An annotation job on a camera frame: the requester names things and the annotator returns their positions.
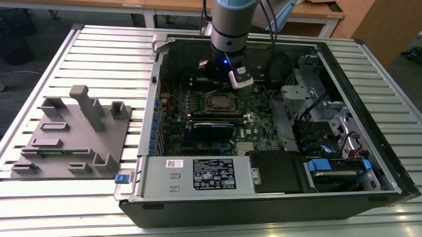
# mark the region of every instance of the power supply label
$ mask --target power supply label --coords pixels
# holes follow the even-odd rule
[[[235,167],[232,159],[193,160],[193,189],[236,189]]]

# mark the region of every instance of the barcode sticker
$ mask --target barcode sticker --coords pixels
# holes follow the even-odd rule
[[[327,18],[341,18],[341,16],[327,15]]]
[[[122,6],[140,7],[138,4],[121,4]]]
[[[182,168],[182,160],[181,159],[168,159],[165,163],[166,168]]]

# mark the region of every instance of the metal extrusion rail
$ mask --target metal extrusion rail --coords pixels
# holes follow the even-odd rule
[[[84,26],[72,30],[17,118],[0,142],[0,236],[419,236],[422,197],[393,207],[376,208],[347,220],[209,228],[138,229],[113,199],[113,180],[9,181],[10,166],[20,157],[38,124],[37,109],[45,96],[61,96],[65,103],[73,84],[89,87],[89,96],[102,105],[122,100],[133,107],[124,141],[120,171],[136,164],[140,128],[150,69],[152,35],[169,31],[125,27]],[[251,35],[251,38],[268,38]],[[281,37],[327,43],[417,187],[422,187],[422,115],[364,45],[347,39]],[[120,192],[129,193],[129,185]]]

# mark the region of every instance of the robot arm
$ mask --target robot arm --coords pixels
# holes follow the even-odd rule
[[[295,2],[287,0],[283,4],[279,26],[284,25]],[[229,80],[233,89],[253,83],[244,49],[259,3],[260,0],[214,0],[210,8],[210,55],[200,62],[198,70],[208,79]]]

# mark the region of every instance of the green circuit board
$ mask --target green circuit board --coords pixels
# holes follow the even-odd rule
[[[235,156],[235,144],[252,142],[255,150],[277,150],[277,138],[268,107],[268,95],[256,93],[251,85],[237,91],[192,91],[178,88],[161,94],[164,113],[165,156]],[[233,125],[228,141],[186,139],[194,123],[228,123]]]

